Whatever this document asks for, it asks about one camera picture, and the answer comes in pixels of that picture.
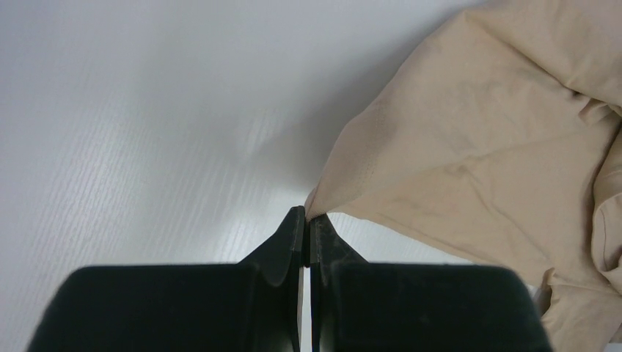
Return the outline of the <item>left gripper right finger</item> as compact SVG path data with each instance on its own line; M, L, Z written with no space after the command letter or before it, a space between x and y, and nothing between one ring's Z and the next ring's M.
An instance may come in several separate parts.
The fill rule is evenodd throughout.
M309 224L314 351L550 351L511 270L372 263L325 215Z

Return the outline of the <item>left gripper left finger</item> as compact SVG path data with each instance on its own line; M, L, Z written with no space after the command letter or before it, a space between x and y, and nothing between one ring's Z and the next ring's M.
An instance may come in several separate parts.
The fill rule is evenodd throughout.
M304 209L238 263L90 266L59 286L30 351L299 351Z

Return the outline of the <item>beige t shirt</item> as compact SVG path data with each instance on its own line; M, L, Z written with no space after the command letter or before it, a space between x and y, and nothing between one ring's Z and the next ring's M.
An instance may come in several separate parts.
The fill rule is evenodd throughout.
M621 3L460 11L344 127L305 208L545 287L556 351L620 342Z

